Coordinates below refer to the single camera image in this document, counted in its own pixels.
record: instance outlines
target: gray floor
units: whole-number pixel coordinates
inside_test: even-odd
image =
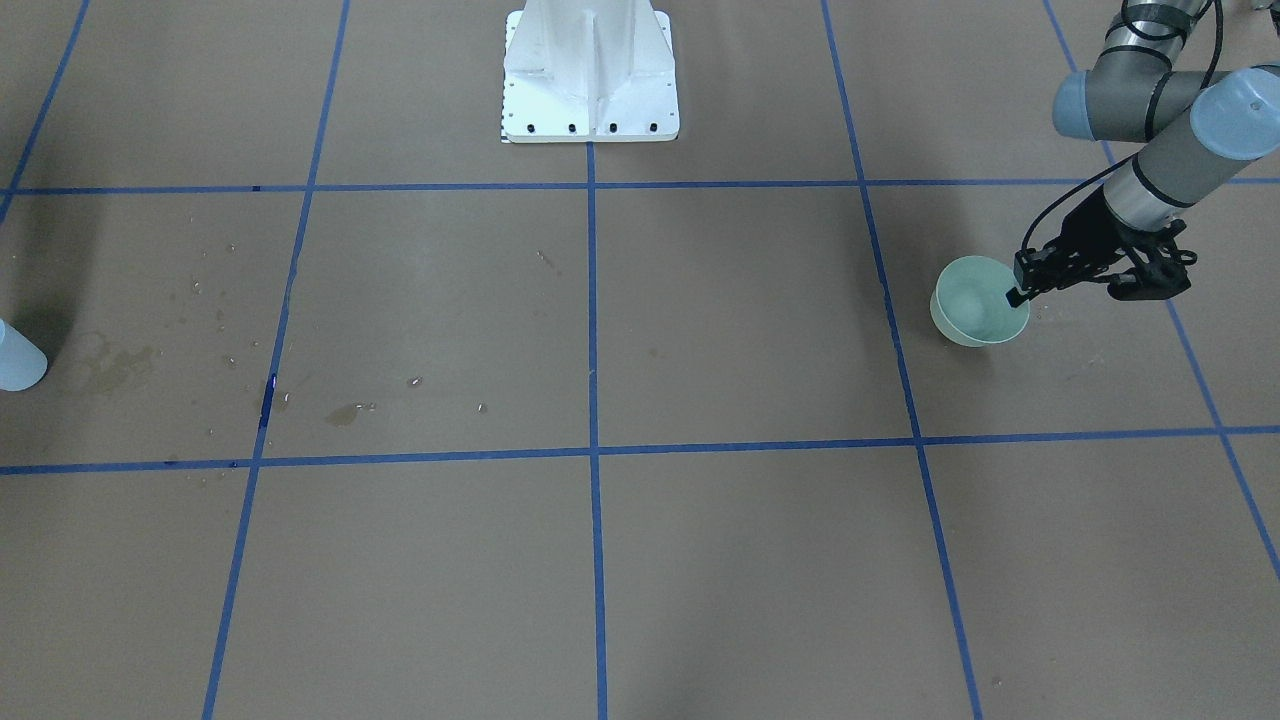
[[[0,1],[0,717],[1280,716],[1280,154],[959,348],[1114,1],[658,3],[594,149],[498,142],[517,5]]]

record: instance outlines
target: blue joint cap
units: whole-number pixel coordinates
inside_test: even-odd
[[[1089,106],[1084,100],[1084,86],[1088,70],[1066,76],[1053,97],[1053,128],[1066,137],[1097,140],[1089,126]]]
[[[1280,147],[1280,77],[1243,68],[1192,104],[1192,132],[1215,155],[1257,160]]]

